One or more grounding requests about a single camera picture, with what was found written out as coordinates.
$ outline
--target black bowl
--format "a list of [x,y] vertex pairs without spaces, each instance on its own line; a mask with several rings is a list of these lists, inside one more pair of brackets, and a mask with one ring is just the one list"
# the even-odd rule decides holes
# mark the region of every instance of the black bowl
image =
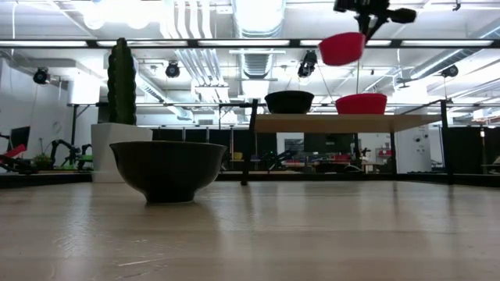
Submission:
[[148,203],[192,201],[195,192],[215,180],[226,147],[179,141],[110,144],[126,183]]
[[306,114],[314,94],[306,91],[279,91],[266,96],[267,108],[276,114]]

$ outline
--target red bowl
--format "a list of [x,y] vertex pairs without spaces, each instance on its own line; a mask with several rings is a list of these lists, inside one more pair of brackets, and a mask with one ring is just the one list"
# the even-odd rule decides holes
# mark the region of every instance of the red bowl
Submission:
[[352,94],[335,102],[338,114],[384,114],[388,97],[385,94]]
[[343,66],[361,59],[366,36],[360,32],[337,34],[321,41],[319,47],[327,66]]

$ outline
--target dark green bowl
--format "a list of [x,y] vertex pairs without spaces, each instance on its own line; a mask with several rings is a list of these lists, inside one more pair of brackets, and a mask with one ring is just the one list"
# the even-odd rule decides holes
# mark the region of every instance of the dark green bowl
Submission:
[[126,183],[148,203],[192,201],[200,188],[217,178],[226,147],[179,141],[110,144]]

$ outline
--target white planter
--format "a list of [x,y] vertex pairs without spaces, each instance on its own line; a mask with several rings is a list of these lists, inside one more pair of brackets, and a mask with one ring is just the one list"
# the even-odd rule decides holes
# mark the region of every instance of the white planter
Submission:
[[92,180],[95,183],[124,183],[116,167],[110,144],[125,141],[152,141],[153,138],[153,132],[150,129],[115,123],[94,124],[91,132],[94,157]]

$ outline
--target fluorescent light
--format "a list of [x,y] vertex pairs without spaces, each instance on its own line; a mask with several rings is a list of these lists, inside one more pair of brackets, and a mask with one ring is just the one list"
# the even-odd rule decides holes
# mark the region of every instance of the fluorescent light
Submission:
[[[321,40],[300,40],[301,46],[316,47],[321,43]],[[366,46],[388,46],[391,44],[391,40],[377,40],[373,39],[366,42]]]
[[300,40],[301,46],[316,47],[320,43],[321,43],[321,40]]
[[159,104],[159,103],[141,103],[141,104],[135,104],[136,107],[163,107],[165,104]]
[[0,41],[0,47],[87,47],[86,41]]
[[288,46],[289,40],[201,40],[200,46]]
[[191,104],[169,104],[172,106],[185,106],[185,107],[219,107],[219,104],[209,104],[209,103],[191,103]]
[[313,103],[312,107],[321,107],[321,106],[335,106],[334,103]]
[[477,46],[484,47],[493,43],[493,40],[404,40],[402,46]]
[[[116,45],[116,41],[97,41],[97,44],[101,47],[112,47]],[[188,46],[187,41],[142,41],[142,40],[130,40],[127,41],[129,47],[185,47]]]
[[232,55],[271,55],[271,54],[278,54],[278,55],[283,55],[286,54],[287,52],[284,50],[229,50],[229,53]]
[[391,44],[391,40],[370,40],[366,42],[366,46],[388,46]]

